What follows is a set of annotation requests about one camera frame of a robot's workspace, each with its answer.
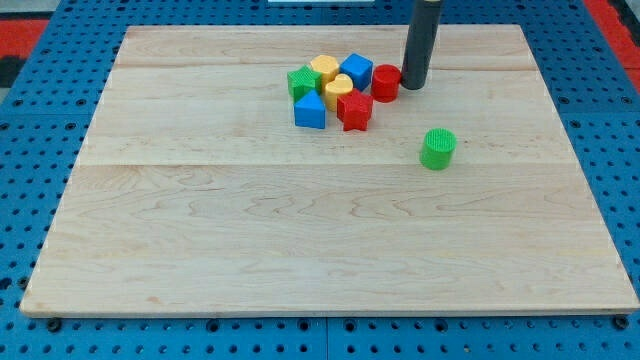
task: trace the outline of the colored block pile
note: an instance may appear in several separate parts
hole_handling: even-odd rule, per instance
[[[356,53],[341,64],[333,56],[317,56],[309,65],[287,73],[295,124],[324,129],[328,110],[337,112],[344,131],[366,131],[374,99],[379,102],[395,100],[400,77],[397,67],[384,64],[374,70],[371,60]],[[371,95],[366,94],[369,85]]]

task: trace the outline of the toy block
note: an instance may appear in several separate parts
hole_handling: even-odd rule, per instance
[[[393,65],[376,66],[371,81],[371,96],[379,102],[392,102],[398,97],[401,78],[400,70]]]
[[[373,97],[353,89],[347,95],[338,98],[338,119],[343,123],[343,130],[366,131],[371,113],[373,112]]]
[[[373,62],[356,53],[349,55],[340,64],[340,72],[349,75],[353,80],[353,86],[360,91],[364,91],[371,83],[372,69]]]
[[[324,101],[329,111],[336,111],[338,96],[346,95],[353,90],[353,81],[348,75],[338,74],[336,78],[324,88]]]
[[[431,129],[424,136],[420,162],[431,170],[446,169],[456,149],[456,136],[447,129]]]
[[[321,77],[322,74],[311,70],[311,68],[306,65],[296,71],[288,72],[289,95],[293,97],[293,102],[298,102],[298,100],[302,99],[302,97],[307,95],[311,90],[316,90],[320,93],[320,86],[322,85]]]
[[[328,83],[336,78],[336,75],[338,75],[340,71],[340,64],[338,64],[338,60],[333,56],[319,55],[311,60],[309,64],[311,65],[311,69],[322,74],[322,91],[324,91],[324,87],[327,86]]]
[[[311,90],[293,105],[296,126],[315,129],[325,128],[325,107],[320,95]]]

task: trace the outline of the black cylinder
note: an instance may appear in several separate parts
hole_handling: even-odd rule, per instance
[[[427,81],[443,0],[415,0],[402,62],[402,86],[421,89]]]

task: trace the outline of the green block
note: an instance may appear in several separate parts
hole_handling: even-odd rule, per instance
[[[446,169],[456,149],[456,136],[447,129],[431,129],[424,136],[420,162],[431,170]]]
[[[296,71],[287,73],[289,82],[289,95],[293,97],[296,103],[302,99],[311,90],[316,90],[318,94],[322,91],[322,74],[311,70],[308,66],[303,66]]]

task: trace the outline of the green cylinder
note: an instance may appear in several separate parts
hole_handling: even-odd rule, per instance
[[[447,129],[431,129],[424,136],[420,162],[431,170],[443,170],[449,166],[456,149],[456,136]]]

